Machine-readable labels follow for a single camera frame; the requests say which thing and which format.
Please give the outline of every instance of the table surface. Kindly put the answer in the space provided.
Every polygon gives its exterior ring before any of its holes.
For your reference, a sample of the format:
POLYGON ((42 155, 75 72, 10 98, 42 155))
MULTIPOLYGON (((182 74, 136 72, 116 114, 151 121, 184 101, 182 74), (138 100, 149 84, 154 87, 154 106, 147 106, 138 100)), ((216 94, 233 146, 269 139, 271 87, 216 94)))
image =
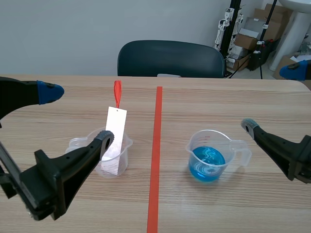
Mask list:
POLYGON ((93 171, 67 213, 57 221, 35 222, 19 197, 0 191, 1 233, 145 233, 147 228, 156 87, 163 86, 159 187, 159 233, 309 232, 311 186, 291 182, 244 132, 252 118, 270 133, 294 142, 311 134, 311 92, 280 80, 121 78, 86 76, 7 77, 43 80, 64 87, 51 104, 21 108, 2 121, 0 141, 25 170, 34 151, 63 155, 70 139, 105 126, 115 106, 113 83, 122 80, 120 108, 128 111, 125 130, 134 144, 127 170, 114 179, 93 171), (248 167, 236 159, 218 182, 196 181, 187 170, 191 135, 203 129, 247 141, 248 167))

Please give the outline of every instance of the white paper strip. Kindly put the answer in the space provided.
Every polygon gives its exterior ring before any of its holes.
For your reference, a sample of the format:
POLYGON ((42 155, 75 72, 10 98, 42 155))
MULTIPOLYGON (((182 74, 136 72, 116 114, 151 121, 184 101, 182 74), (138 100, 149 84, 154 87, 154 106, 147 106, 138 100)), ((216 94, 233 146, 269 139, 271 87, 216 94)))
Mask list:
MULTIPOLYGON (((120 155, 126 121, 126 113, 126 110, 109 107, 106 130, 111 131, 114 134, 115 138, 109 149, 103 155, 102 161, 107 161, 120 155)), ((118 157, 114 160, 102 163, 101 170, 117 175, 119 170, 119 160, 120 158, 118 157)))

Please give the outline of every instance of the cup handle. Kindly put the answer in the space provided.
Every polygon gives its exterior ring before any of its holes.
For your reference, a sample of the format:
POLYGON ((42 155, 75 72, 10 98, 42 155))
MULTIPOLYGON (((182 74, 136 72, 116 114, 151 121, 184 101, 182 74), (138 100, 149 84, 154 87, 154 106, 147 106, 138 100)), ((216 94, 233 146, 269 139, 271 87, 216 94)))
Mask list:
POLYGON ((252 152, 247 146, 247 143, 242 140, 232 140, 230 143, 230 149, 235 153, 240 152, 242 154, 240 164, 241 166, 248 166, 252 157, 252 152))

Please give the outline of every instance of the transparent cup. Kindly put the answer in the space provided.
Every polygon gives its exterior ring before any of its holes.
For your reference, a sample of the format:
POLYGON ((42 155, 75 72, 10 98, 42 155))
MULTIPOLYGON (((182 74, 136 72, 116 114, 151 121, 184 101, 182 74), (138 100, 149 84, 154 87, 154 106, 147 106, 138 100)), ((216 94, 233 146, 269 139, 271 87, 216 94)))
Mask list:
POLYGON ((186 150, 190 153, 189 169, 194 177, 211 182, 220 177, 226 167, 241 153, 241 166, 247 166, 252 152, 242 140, 231 140, 214 130, 196 132, 186 150))
MULTIPOLYGON (((75 149, 85 147, 93 141, 93 139, 99 134, 100 131, 105 128, 97 129, 91 132, 87 137, 78 137, 70 140, 69 147, 66 153, 75 149)), ((97 164, 95 170, 97 173, 105 178, 114 178, 121 175, 127 168, 128 164, 128 151, 127 149, 133 144, 133 141, 123 134, 121 153, 113 158, 107 157, 105 154, 101 154, 102 160, 97 164)))

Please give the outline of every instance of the dark chair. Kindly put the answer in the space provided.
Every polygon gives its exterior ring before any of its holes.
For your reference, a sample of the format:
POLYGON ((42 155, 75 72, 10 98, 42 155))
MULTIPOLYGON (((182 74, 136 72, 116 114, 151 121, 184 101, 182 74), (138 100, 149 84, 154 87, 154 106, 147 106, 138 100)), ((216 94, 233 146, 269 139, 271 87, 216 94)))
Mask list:
POLYGON ((225 61, 212 47, 178 41, 140 40, 121 49, 118 76, 156 77, 158 74, 223 78, 225 61))

